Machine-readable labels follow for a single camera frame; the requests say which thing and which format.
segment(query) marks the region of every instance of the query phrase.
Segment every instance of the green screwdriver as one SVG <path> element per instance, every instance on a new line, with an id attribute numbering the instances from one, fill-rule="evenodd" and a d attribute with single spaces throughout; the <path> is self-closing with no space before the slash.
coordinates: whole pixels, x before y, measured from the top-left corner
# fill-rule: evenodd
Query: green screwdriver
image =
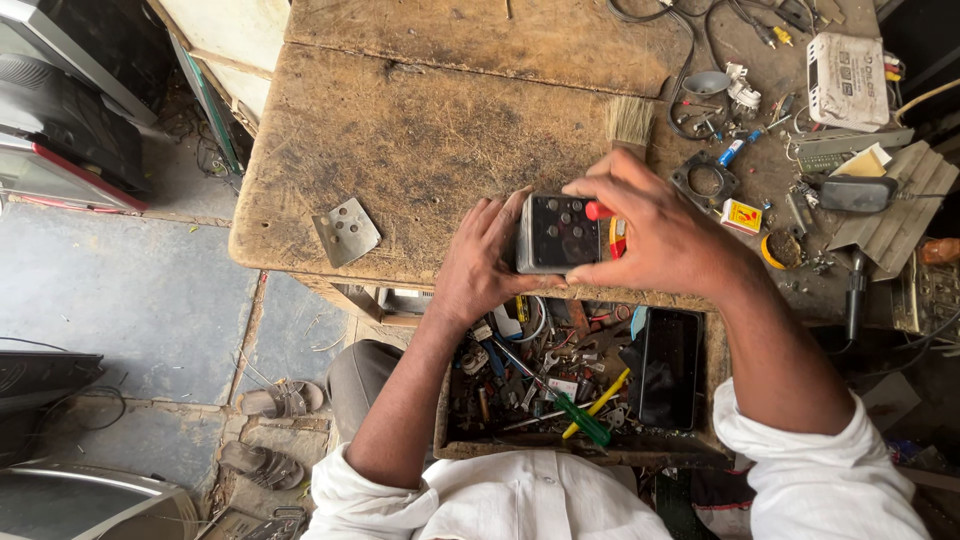
<path id="1" fill-rule="evenodd" d="M 600 446 L 607 446 L 610 444 L 610 432 L 607 431 L 606 428 L 601 426 L 600 423 L 597 422 L 596 418 L 593 418 L 592 416 L 584 412 L 581 408 L 574 405 L 573 402 L 571 402 L 569 398 L 567 398 L 565 393 L 558 392 L 557 390 L 553 389 L 549 384 L 544 382 L 543 379 L 541 379 L 536 373 L 533 372 L 533 370 L 531 370 L 526 366 L 526 364 L 521 362 L 520 359 L 516 357 L 514 352 L 511 351 L 509 347 L 507 347 L 502 342 L 500 342 L 498 335 L 495 336 L 493 339 L 491 339 L 491 341 L 493 342 L 494 345 L 496 345 L 500 349 L 500 351 L 503 352 L 504 355 L 507 356 L 507 358 L 510 359 L 510 361 L 520 371 L 525 373 L 528 377 L 533 377 L 534 380 L 537 382 L 537 384 L 540 385 L 541 388 L 543 388 L 544 390 L 552 394 L 554 399 L 557 400 L 555 402 L 557 406 L 561 408 L 564 412 L 566 412 L 566 415 L 570 417 L 570 420 L 572 420 L 573 423 L 576 424 L 577 426 L 580 426 L 580 429 L 584 433 L 586 433 L 587 436 L 589 436 L 590 439 L 593 440 L 593 442 L 597 443 Z"/>

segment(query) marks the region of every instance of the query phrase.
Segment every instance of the hand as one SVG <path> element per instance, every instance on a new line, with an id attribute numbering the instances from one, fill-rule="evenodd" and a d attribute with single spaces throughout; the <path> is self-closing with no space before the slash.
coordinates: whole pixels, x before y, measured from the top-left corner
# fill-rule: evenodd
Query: hand
<path id="1" fill-rule="evenodd" d="M 614 149 L 564 193 L 595 197 L 627 222 L 622 258 L 585 264 L 566 275 L 570 284 L 652 288 L 692 293 L 716 302 L 737 276 L 762 275 L 749 248 L 704 215 L 673 185 L 636 156 Z"/>
<path id="2" fill-rule="evenodd" d="M 520 208 L 533 187 L 501 199 L 480 199 L 453 235 L 437 276 L 430 310 L 464 327 L 517 294 L 537 288 L 566 287 L 560 276 L 519 275 L 500 258 L 514 236 Z"/>

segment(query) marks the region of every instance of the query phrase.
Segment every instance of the brown sandal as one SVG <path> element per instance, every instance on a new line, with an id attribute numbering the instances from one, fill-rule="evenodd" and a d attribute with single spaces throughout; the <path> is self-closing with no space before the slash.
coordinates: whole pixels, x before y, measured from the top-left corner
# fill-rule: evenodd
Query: brown sandal
<path id="1" fill-rule="evenodd" d="M 303 480 L 303 466 L 283 452 L 230 441 L 217 451 L 217 462 L 271 491 L 293 489 Z"/>
<path id="2" fill-rule="evenodd" d="M 324 392 L 320 386 L 307 380 L 290 380 L 240 394 L 236 409 L 240 414 L 262 414 L 274 420 L 303 416 L 323 404 Z"/>

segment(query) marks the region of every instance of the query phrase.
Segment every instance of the man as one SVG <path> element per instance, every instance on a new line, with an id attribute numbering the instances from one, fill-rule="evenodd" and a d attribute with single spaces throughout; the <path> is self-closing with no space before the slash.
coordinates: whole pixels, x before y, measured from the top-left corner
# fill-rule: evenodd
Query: man
<path id="1" fill-rule="evenodd" d="M 577 456 L 523 451 L 422 470 L 444 372 L 469 326 L 518 293 L 568 283 L 692 293 L 718 307 L 733 378 L 717 388 L 713 423 L 757 462 L 754 538 L 927 537 L 910 507 L 913 486 L 863 404 L 748 248 L 614 150 L 564 193 L 595 197 L 627 221 L 626 256 L 578 267 L 565 282 L 520 276 L 500 257 L 529 192 L 481 199 L 467 213 L 402 356 L 365 341 L 334 361 L 327 390 L 351 442 L 314 467 L 317 510 L 304 538 L 669 538 L 636 495 Z"/>

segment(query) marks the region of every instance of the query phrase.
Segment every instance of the wooden workbench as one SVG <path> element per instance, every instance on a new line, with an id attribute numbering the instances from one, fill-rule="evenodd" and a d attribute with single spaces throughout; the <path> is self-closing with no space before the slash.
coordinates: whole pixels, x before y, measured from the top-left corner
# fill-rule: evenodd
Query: wooden workbench
<path id="1" fill-rule="evenodd" d="M 870 0 L 838 3 L 847 21 L 831 31 L 878 36 Z M 681 4 L 691 12 L 707 5 Z M 638 14 L 655 8 L 652 0 L 621 6 Z M 382 311 L 357 285 L 430 290 L 460 216 L 478 198 L 527 184 L 558 191 L 583 174 L 607 150 L 602 108 L 610 93 L 665 97 L 689 46 L 669 17 L 624 23 L 600 0 L 515 0 L 512 10 L 507 20 L 496 2 L 294 2 L 237 204 L 233 258 L 290 272 L 377 323 Z M 778 23 L 772 13 L 753 12 Z M 702 27 L 702 17 L 693 20 Z M 769 121 L 770 104 L 782 94 L 804 95 L 808 36 L 791 29 L 796 46 L 772 50 L 727 7 L 717 9 L 710 30 L 722 61 L 749 66 L 748 80 L 763 93 L 761 115 L 748 126 Z M 698 46 L 691 73 L 708 66 Z M 648 153 L 661 176 L 701 148 L 719 156 L 729 145 L 680 139 L 667 128 L 665 109 L 660 102 Z M 766 136 L 732 164 L 742 181 L 734 198 L 757 207 L 772 201 L 774 227 L 786 226 L 782 201 L 793 169 L 777 134 Z M 311 216 L 350 197 L 383 241 L 333 269 Z M 804 245 L 814 255 L 839 224 L 825 211 L 818 220 L 821 231 Z M 758 249 L 759 235 L 731 233 Z M 777 282 L 809 289 L 784 289 L 805 320 L 840 319 L 846 272 L 770 270 Z M 549 294 L 713 310 L 702 298 L 649 290 L 575 286 Z"/>

